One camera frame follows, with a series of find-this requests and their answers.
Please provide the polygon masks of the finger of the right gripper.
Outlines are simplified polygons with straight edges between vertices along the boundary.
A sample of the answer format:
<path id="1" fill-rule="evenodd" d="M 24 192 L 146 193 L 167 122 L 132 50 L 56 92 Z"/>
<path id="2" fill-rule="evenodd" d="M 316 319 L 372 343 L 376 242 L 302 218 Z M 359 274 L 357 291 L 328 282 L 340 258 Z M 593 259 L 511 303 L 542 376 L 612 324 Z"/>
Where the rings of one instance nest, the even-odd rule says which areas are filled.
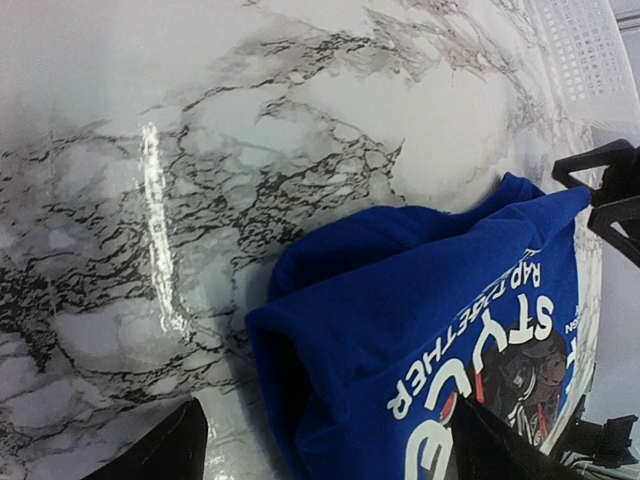
<path id="1" fill-rule="evenodd" d="M 567 188 L 586 187 L 572 174 L 599 167 L 604 167 L 605 171 L 598 193 L 639 192 L 639 148 L 625 139 L 557 160 L 552 169 L 552 178 Z"/>
<path id="2" fill-rule="evenodd" d="M 639 264 L 639 196 L 594 207 L 588 226 L 634 265 Z"/>

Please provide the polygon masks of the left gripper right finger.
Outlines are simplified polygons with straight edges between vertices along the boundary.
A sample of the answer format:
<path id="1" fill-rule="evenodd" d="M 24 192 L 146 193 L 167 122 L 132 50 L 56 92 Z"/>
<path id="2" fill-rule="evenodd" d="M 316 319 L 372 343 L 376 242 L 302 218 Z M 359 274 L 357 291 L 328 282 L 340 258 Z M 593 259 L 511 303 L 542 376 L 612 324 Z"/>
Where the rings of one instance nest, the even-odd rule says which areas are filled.
<path id="1" fill-rule="evenodd" d="M 570 480 L 581 477 L 536 450 L 473 399 L 458 402 L 451 429 L 460 479 Z"/>

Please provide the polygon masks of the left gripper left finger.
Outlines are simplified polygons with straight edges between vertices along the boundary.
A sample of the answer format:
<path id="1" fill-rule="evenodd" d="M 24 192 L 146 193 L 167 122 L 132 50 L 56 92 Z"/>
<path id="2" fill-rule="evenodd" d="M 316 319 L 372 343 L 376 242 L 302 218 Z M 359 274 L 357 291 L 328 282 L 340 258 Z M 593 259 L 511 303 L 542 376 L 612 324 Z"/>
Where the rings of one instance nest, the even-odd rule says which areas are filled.
<path id="1" fill-rule="evenodd" d="M 179 405 L 122 455 L 85 480 L 201 480 L 208 422 L 197 399 Z"/>

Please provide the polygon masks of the blue garment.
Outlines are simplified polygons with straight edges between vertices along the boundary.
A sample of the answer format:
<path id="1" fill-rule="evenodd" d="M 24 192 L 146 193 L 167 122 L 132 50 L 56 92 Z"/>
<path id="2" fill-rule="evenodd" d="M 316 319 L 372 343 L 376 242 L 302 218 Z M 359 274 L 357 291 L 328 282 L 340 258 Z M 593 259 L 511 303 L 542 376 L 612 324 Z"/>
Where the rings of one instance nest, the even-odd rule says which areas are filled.
<path id="1" fill-rule="evenodd" d="M 573 375 L 589 202 L 506 174 L 464 213 L 373 207 L 292 244 L 246 318 L 292 477 L 442 479 L 463 399 L 540 446 Z"/>

